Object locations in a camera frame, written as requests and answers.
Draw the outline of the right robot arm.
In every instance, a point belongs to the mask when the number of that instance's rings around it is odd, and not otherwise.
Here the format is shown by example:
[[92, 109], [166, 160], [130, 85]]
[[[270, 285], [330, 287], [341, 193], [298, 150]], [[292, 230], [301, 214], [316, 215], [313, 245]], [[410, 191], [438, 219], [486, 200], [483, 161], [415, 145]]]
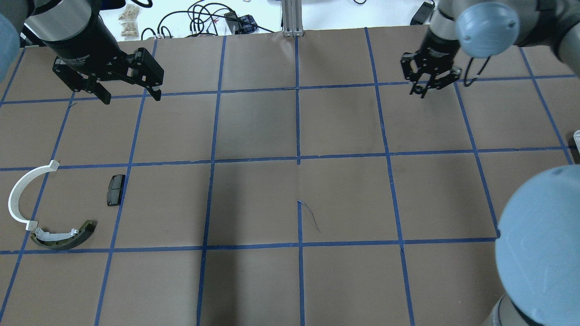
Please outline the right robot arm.
[[405, 53], [412, 94], [447, 84], [466, 118], [470, 150], [489, 191], [503, 294], [483, 326], [579, 324], [579, 128], [560, 133], [525, 50], [545, 55], [545, 78], [575, 99], [577, 0], [439, 0], [417, 50]]

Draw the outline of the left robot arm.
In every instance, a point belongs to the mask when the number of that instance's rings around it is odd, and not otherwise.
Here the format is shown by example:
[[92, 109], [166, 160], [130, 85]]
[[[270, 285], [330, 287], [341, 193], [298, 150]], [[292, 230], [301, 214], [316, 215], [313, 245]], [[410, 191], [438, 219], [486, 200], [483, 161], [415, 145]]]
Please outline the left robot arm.
[[74, 92], [85, 91], [108, 105], [102, 82], [143, 87], [155, 101], [162, 96], [164, 69], [145, 48], [121, 50], [100, 18], [101, 0], [3, 0], [1, 78], [16, 59], [23, 28], [56, 54], [52, 71]]

